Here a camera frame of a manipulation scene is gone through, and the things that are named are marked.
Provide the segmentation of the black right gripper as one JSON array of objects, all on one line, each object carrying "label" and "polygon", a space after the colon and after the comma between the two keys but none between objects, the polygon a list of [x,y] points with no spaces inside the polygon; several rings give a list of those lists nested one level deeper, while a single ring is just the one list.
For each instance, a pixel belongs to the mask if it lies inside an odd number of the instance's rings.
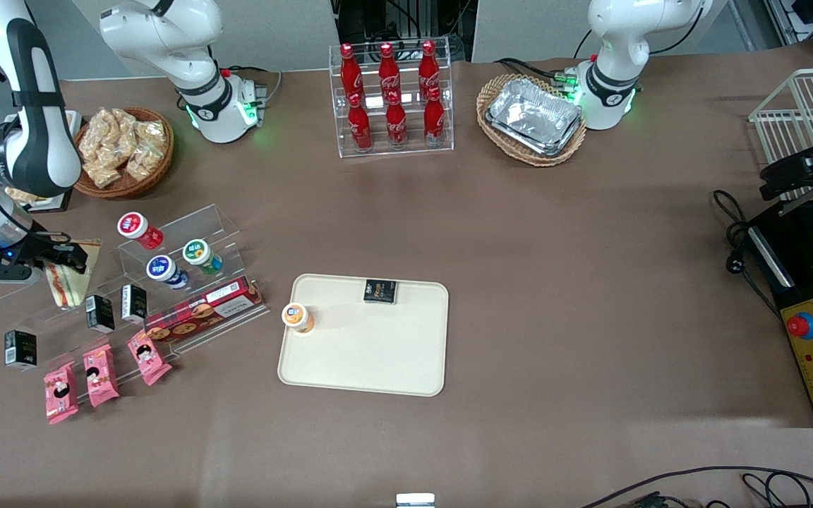
[{"label": "black right gripper", "polygon": [[85,274],[88,254],[78,243],[61,244],[37,234],[28,234],[12,246],[0,248],[0,266],[34,267],[35,262],[43,261]]}]

